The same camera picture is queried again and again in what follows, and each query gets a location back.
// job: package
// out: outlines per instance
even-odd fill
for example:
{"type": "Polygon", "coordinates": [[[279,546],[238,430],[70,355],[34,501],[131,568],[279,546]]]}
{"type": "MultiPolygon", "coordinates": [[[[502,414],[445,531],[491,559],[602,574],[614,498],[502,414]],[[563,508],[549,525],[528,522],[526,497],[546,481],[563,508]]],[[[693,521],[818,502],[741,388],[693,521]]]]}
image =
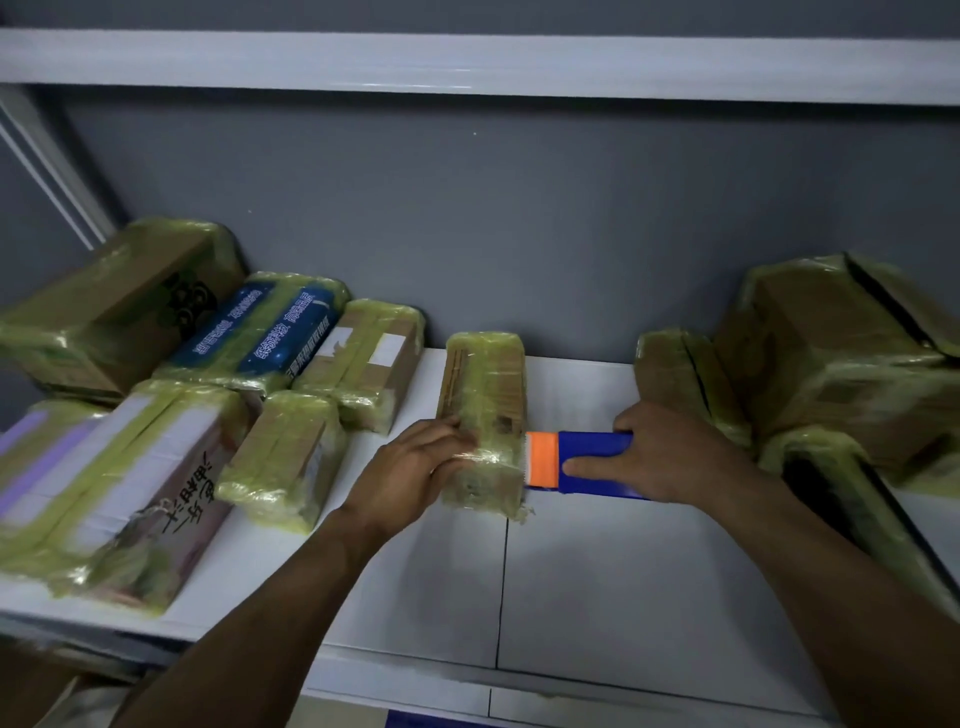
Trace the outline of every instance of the package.
{"type": "Polygon", "coordinates": [[[267,395],[290,386],[348,299],[338,280],[254,273],[154,377],[251,393],[245,399],[258,410],[267,395]]]}
{"type": "Polygon", "coordinates": [[[824,425],[887,473],[960,424],[958,341],[896,269],[849,255],[753,269],[713,339],[755,435],[824,425]]]}
{"type": "Polygon", "coordinates": [[[445,483],[444,502],[522,520],[527,388],[519,336],[486,331],[447,340],[437,417],[452,415],[477,448],[463,455],[470,466],[445,483]]]}
{"type": "Polygon", "coordinates": [[[678,328],[644,333],[636,342],[634,379],[641,400],[710,422],[700,380],[678,328]]]}
{"type": "Polygon", "coordinates": [[[252,521],[308,534],[346,449],[336,402],[277,392],[221,473],[216,497],[241,506],[252,521]]]}
{"type": "Polygon", "coordinates": [[[214,481],[248,427],[230,390],[138,384],[8,504],[0,570],[162,612],[227,516],[214,481]]]}
{"type": "Polygon", "coordinates": [[[960,428],[910,458],[893,484],[911,493],[960,498],[960,428]]]}
{"type": "Polygon", "coordinates": [[[0,316],[0,347],[54,395],[116,404],[246,275],[226,228],[149,218],[0,316]]]}
{"type": "Polygon", "coordinates": [[[750,449],[750,424],[706,336],[678,328],[642,334],[636,342],[634,378],[642,400],[711,423],[750,449]]]}
{"type": "Polygon", "coordinates": [[[103,407],[80,401],[42,401],[0,435],[0,519],[107,413],[103,407]]]}
{"type": "Polygon", "coordinates": [[[960,619],[960,589],[853,438],[818,426],[792,430],[766,445],[760,467],[905,586],[960,619]]]}
{"type": "Polygon", "coordinates": [[[335,399],[347,427],[387,435],[420,363],[423,326],[410,306],[351,301],[293,388],[335,399]]]}

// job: gray wall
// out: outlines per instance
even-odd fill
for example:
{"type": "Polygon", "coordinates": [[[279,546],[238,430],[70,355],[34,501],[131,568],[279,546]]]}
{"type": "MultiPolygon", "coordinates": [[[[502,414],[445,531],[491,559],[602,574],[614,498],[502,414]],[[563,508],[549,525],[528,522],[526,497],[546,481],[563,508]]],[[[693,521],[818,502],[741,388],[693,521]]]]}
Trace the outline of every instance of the gray wall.
{"type": "Polygon", "coordinates": [[[421,307],[429,340],[628,361],[711,330],[750,265],[852,248],[960,312],[960,116],[924,109],[56,91],[133,215],[421,307]]]}
{"type": "Polygon", "coordinates": [[[960,35],[955,0],[0,0],[12,25],[572,36],[960,35]]]}
{"type": "MultiPolygon", "coordinates": [[[[4,259],[0,307],[4,307],[83,265],[91,253],[2,141],[0,190],[4,259]]],[[[0,359],[0,429],[7,429],[25,407],[39,399],[40,393],[30,380],[11,362],[0,359]]]]}

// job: white label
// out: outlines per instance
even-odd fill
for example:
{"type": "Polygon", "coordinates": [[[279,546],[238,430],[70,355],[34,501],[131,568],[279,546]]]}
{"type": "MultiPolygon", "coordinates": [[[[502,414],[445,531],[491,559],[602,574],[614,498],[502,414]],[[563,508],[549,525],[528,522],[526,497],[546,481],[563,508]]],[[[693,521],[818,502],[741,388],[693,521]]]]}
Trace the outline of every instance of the white label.
{"type": "Polygon", "coordinates": [[[394,366],[396,356],[400,353],[403,342],[406,340],[406,336],[400,336],[398,333],[383,334],[376,344],[376,350],[370,357],[370,363],[378,364],[381,367],[394,366]]]}
{"type": "Polygon", "coordinates": [[[313,487],[313,484],[317,482],[317,473],[320,471],[320,461],[324,457],[324,446],[323,441],[317,443],[317,446],[313,448],[313,454],[310,455],[310,462],[306,464],[306,469],[303,471],[303,479],[306,480],[309,487],[313,487]]]}
{"type": "Polygon", "coordinates": [[[333,356],[338,349],[347,345],[352,333],[353,329],[350,327],[334,327],[314,356],[333,356]]]}

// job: finger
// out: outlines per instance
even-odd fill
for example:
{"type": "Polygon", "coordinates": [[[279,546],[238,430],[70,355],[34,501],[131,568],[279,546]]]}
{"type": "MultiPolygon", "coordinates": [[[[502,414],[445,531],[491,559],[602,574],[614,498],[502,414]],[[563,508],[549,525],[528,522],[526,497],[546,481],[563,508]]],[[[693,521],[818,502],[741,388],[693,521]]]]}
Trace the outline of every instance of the finger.
{"type": "Polygon", "coordinates": [[[616,480],[622,482],[624,461],[614,457],[571,457],[564,462],[564,474],[587,480],[616,480]]]}
{"type": "Polygon", "coordinates": [[[453,476],[464,468],[469,468],[468,460],[447,460],[441,463],[430,475],[430,482],[427,486],[427,502],[432,503],[440,495],[447,483],[453,476]]]}
{"type": "Polygon", "coordinates": [[[430,470],[436,469],[445,460],[449,460],[454,455],[462,455],[470,452],[476,447],[472,439],[461,432],[452,435],[446,435],[433,442],[420,446],[420,450],[427,454],[431,463],[430,470]]]}
{"type": "Polygon", "coordinates": [[[408,443],[424,430],[444,420],[417,420],[394,438],[395,443],[408,443]]]}

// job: right hand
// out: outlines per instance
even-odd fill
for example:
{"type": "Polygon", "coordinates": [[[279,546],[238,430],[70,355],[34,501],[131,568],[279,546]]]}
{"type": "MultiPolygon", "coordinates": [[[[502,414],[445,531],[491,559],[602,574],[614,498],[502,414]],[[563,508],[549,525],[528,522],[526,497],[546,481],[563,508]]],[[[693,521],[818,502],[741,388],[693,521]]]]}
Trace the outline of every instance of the right hand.
{"type": "Polygon", "coordinates": [[[613,429],[634,441],[614,457],[575,457],[564,473],[615,480],[644,497],[708,510],[719,496],[769,489],[777,481],[717,429],[661,404],[639,402],[617,415],[613,429]]]}
{"type": "Polygon", "coordinates": [[[416,521],[452,474],[468,465],[456,455],[476,447],[457,418],[420,420],[382,446],[360,473],[341,510],[384,539],[416,521]]]}

